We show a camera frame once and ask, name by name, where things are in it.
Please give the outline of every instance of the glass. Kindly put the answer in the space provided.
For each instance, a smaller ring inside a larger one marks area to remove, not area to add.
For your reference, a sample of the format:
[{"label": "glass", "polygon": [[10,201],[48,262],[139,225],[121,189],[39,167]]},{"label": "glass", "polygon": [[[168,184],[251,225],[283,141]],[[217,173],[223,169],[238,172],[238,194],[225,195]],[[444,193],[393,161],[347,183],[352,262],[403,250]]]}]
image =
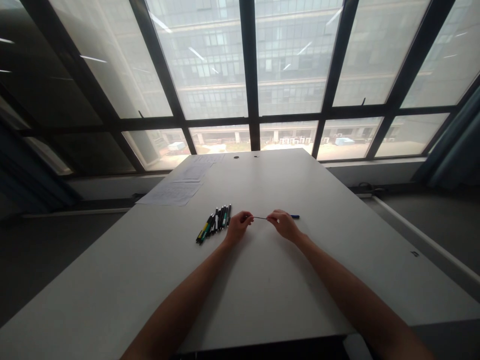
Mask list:
[{"label": "glass", "polygon": [[316,159],[364,158],[381,120],[381,117],[327,120]]},{"label": "glass", "polygon": [[0,82],[40,124],[102,124],[19,1],[0,0],[0,38]]},{"label": "glass", "polygon": [[10,124],[14,129],[29,129],[30,127],[23,121],[20,115],[13,110],[9,104],[0,96],[0,117]]},{"label": "glass", "polygon": [[260,150],[314,148],[318,121],[272,122],[260,124]]},{"label": "glass", "polygon": [[384,104],[430,0],[360,0],[333,106]]},{"label": "glass", "polygon": [[180,128],[123,132],[146,170],[175,169],[190,155]]},{"label": "glass", "polygon": [[187,120],[248,117],[239,0],[147,0]]},{"label": "glass", "polygon": [[50,3],[121,119],[172,116],[129,0]]},{"label": "glass", "polygon": [[456,0],[401,105],[456,105],[480,71],[480,2]]},{"label": "glass", "polygon": [[255,2],[260,116],[320,112],[342,3]]},{"label": "glass", "polygon": [[395,117],[375,156],[421,154],[448,115],[441,113]]},{"label": "glass", "polygon": [[108,132],[58,135],[55,139],[88,175],[135,171]]},{"label": "glass", "polygon": [[251,150],[248,125],[191,127],[190,134],[199,155]]},{"label": "glass", "polygon": [[43,141],[34,137],[24,137],[26,143],[46,162],[57,175],[70,175],[72,170]]}]

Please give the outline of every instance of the sheet of paper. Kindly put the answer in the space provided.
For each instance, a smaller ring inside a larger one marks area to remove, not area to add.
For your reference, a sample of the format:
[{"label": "sheet of paper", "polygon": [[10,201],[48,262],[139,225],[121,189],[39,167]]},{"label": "sheet of paper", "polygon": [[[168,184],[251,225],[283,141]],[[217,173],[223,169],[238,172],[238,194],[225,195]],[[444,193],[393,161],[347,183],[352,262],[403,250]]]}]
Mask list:
[{"label": "sheet of paper", "polygon": [[212,162],[194,162],[169,179],[171,183],[198,183],[212,166]]},{"label": "sheet of paper", "polygon": [[201,186],[199,182],[162,181],[136,203],[185,206]]},{"label": "sheet of paper", "polygon": [[225,154],[205,154],[195,156],[194,163],[220,163],[224,159]]}]

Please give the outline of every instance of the curtain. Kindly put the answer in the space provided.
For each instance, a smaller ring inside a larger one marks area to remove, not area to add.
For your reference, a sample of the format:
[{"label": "curtain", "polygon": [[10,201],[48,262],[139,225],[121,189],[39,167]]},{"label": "curtain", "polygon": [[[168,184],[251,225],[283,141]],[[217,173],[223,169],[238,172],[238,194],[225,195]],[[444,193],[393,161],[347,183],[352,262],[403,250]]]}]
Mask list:
[{"label": "curtain", "polygon": [[0,121],[0,192],[22,211],[50,213],[81,197],[22,138]]},{"label": "curtain", "polygon": [[458,112],[412,180],[432,188],[450,190],[460,184],[477,183],[480,167],[479,140],[480,88]]}]

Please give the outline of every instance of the window frame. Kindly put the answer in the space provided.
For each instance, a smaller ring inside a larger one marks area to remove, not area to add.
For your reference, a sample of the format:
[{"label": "window frame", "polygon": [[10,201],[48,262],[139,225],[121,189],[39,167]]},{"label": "window frame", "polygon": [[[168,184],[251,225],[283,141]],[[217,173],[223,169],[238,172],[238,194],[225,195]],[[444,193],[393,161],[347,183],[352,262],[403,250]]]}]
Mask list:
[{"label": "window frame", "polygon": [[[259,116],[259,92],[257,76],[257,49],[256,46],[256,18],[255,2],[253,0],[241,0],[239,2],[240,25],[243,47],[243,61],[245,71],[245,84],[248,117],[214,118],[202,120],[186,120],[177,91],[175,89],[170,71],[162,51],[156,29],[152,23],[146,0],[129,0],[141,34],[153,61],[160,83],[165,92],[168,104],[173,116],[127,118],[120,119],[107,96],[102,91],[99,83],[87,66],[73,40],[68,35],[62,22],[58,18],[49,0],[21,0],[25,10],[47,39],[58,58],[61,60],[72,79],[76,82],[88,102],[102,120],[101,125],[76,126],[76,127],[46,127],[41,125],[23,106],[9,93],[8,89],[0,82],[0,96],[22,117],[30,128],[16,130],[22,137],[42,138],[50,148],[65,162],[73,171],[73,174],[65,175],[64,178],[96,177],[96,176],[131,176],[144,174],[167,174],[171,170],[147,171],[134,150],[131,148],[122,132],[142,130],[181,129],[186,143],[192,155],[197,151],[190,133],[190,128],[243,125],[248,124],[250,131],[250,145],[252,151],[259,151],[260,124],[287,123],[299,121],[318,121],[318,127],[313,143],[311,156],[316,159],[323,137],[325,122],[327,120],[356,119],[382,117],[376,134],[370,143],[366,156],[355,159],[321,160],[320,163],[340,163],[368,160],[402,159],[426,157],[434,144],[452,122],[464,104],[480,86],[480,76],[472,83],[461,100],[456,105],[401,108],[410,87],[417,76],[431,46],[442,28],[444,21],[450,13],[455,0],[431,0],[419,29],[414,37],[410,49],[403,61],[399,73],[393,83],[388,98],[384,104],[356,105],[333,107],[333,102],[339,84],[347,46],[352,32],[352,27],[357,12],[359,0],[344,0],[343,10],[340,14],[338,31],[331,56],[330,69],[325,85],[325,93],[322,100],[321,112],[303,113],[293,115],[270,115]],[[397,116],[424,115],[449,113],[444,123],[434,134],[420,155],[403,155],[375,157],[387,131]],[[88,134],[107,132],[112,135],[122,152],[126,155],[135,171],[122,173],[88,173],[81,170],[80,164],[71,158],[67,152],[57,143],[56,136],[64,134]]]}]

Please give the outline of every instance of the group of pens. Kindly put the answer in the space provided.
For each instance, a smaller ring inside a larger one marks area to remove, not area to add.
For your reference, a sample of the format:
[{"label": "group of pens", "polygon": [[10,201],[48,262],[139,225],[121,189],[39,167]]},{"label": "group of pens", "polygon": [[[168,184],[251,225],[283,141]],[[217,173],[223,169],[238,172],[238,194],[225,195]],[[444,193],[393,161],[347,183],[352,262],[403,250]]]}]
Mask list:
[{"label": "group of pens", "polygon": [[230,216],[232,215],[232,204],[217,207],[215,213],[211,214],[205,223],[205,226],[196,237],[196,242],[199,245],[204,243],[205,238],[219,232],[230,224]]}]

